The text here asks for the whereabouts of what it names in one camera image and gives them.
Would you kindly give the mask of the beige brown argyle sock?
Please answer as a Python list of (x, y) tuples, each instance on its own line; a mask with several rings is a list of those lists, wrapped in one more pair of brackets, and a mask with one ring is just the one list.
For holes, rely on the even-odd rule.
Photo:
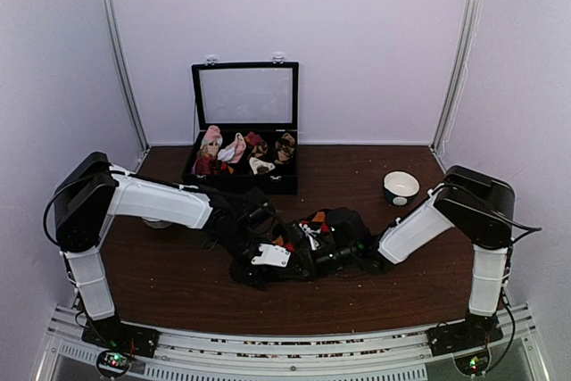
[(294, 137), (285, 133), (275, 143), (275, 164), (286, 165), (289, 163), (295, 153), (296, 141)]

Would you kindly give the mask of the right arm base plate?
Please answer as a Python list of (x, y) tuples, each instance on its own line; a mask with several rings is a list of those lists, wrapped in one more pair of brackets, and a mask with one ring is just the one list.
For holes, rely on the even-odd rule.
[(485, 347), (499, 341), (503, 333), (498, 317), (467, 314), (462, 321), (439, 323), (426, 331), (427, 341), (433, 356), (463, 352)]

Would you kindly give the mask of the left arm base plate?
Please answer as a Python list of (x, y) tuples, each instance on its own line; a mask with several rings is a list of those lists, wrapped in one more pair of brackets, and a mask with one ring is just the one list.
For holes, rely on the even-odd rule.
[(81, 299), (86, 326), (82, 341), (128, 355), (152, 358), (160, 333), (150, 327), (140, 327), (121, 321), (113, 302), (104, 302), (102, 308), (90, 300)]

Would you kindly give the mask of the red orange argyle sock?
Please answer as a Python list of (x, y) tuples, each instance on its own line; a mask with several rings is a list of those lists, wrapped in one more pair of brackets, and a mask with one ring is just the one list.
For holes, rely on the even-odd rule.
[(270, 242), (285, 247), (294, 253), (303, 245), (308, 245), (312, 252), (335, 247), (333, 232), (327, 224), (327, 215), (330, 209), (315, 211), (305, 218), (297, 220), (294, 224), (302, 231), (302, 239), (295, 241), (286, 230), (279, 225), (272, 229)]

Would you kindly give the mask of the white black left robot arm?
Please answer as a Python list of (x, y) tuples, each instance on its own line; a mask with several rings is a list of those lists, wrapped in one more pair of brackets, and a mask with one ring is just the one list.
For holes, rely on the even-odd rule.
[(128, 341), (128, 329), (114, 318), (116, 305), (100, 254), (106, 222), (200, 233), (228, 253), (235, 276), (257, 286), (270, 275), (301, 272), (293, 251), (259, 232), (267, 221), (290, 231), (258, 189), (232, 194), (148, 178), (109, 162), (101, 152), (88, 155), (55, 188), (42, 215), (45, 237), (67, 261), (72, 284), (95, 322), (95, 336), (110, 349)]

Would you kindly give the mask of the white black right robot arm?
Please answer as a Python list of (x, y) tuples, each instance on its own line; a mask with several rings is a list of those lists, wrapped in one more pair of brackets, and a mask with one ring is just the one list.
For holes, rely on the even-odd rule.
[(419, 205), (377, 236), (356, 211), (328, 211), (326, 236), (331, 242), (310, 252), (310, 266), (320, 277), (347, 263), (383, 274), (442, 233), (457, 229), (474, 250), (468, 301), (471, 316), (459, 324), (457, 337), (473, 347), (491, 333), (490, 317), (509, 275), (515, 200), (515, 191), (507, 182), (455, 165)]

